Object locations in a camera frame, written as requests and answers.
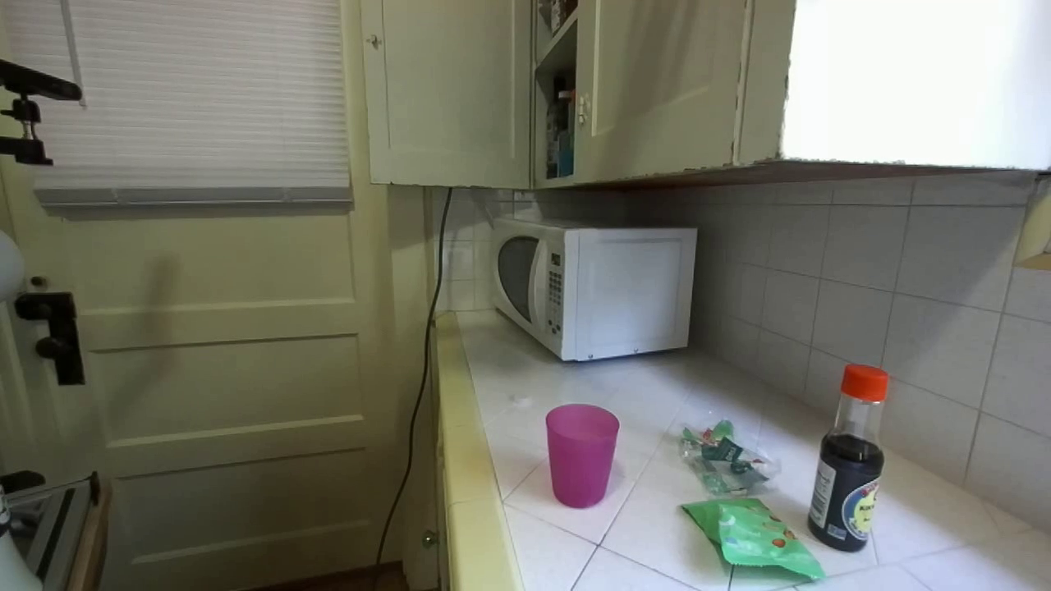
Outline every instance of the pink cup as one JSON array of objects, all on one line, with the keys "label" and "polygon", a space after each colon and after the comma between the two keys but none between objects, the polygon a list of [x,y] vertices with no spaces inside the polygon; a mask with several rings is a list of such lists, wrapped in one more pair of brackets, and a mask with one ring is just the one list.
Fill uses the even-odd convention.
[{"label": "pink cup", "polygon": [[591,404],[547,412],[551,490],[563,505],[596,505],[603,498],[615,467],[622,419]]}]

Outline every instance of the wall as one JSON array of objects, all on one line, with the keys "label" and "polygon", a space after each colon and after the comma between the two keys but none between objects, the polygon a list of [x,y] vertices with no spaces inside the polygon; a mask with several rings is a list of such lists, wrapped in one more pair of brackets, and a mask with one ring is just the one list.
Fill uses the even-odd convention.
[{"label": "wall", "polygon": [[557,219],[700,228],[693,346],[822,416],[843,362],[882,364],[886,446],[1051,527],[1051,272],[1012,267],[1029,196],[854,182],[539,202]]},{"label": "wall", "polygon": [[[433,196],[433,238],[441,225],[441,202]],[[488,225],[492,219],[539,219],[533,193],[507,191],[452,191],[447,219],[447,276],[441,310],[488,310]]]}]

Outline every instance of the bottle cap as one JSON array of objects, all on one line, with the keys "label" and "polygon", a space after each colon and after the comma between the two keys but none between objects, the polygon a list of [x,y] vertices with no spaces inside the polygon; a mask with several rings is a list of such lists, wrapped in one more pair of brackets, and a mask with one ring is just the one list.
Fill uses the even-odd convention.
[{"label": "bottle cap", "polygon": [[886,372],[872,364],[849,364],[840,390],[859,402],[886,402]]}]

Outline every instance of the white cabinet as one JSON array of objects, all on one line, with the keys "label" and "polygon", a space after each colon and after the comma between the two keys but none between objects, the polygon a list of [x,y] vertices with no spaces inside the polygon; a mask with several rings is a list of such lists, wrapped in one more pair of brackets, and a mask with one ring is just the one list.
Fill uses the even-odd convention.
[{"label": "white cabinet", "polygon": [[1047,0],[757,0],[737,168],[1051,168]]},{"label": "white cabinet", "polygon": [[727,168],[737,140],[745,3],[586,0],[574,177]]},{"label": "white cabinet", "polygon": [[377,184],[530,184],[530,3],[364,0]]},{"label": "white cabinet", "polygon": [[369,0],[374,177],[1051,168],[1047,0]]}]

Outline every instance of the stove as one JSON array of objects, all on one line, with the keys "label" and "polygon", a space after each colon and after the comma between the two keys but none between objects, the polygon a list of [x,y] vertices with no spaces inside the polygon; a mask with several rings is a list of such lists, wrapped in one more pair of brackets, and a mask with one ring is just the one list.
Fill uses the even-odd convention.
[{"label": "stove", "polygon": [[37,487],[6,497],[9,538],[45,591],[66,591],[80,538],[92,505],[99,505],[99,475],[68,487]]}]

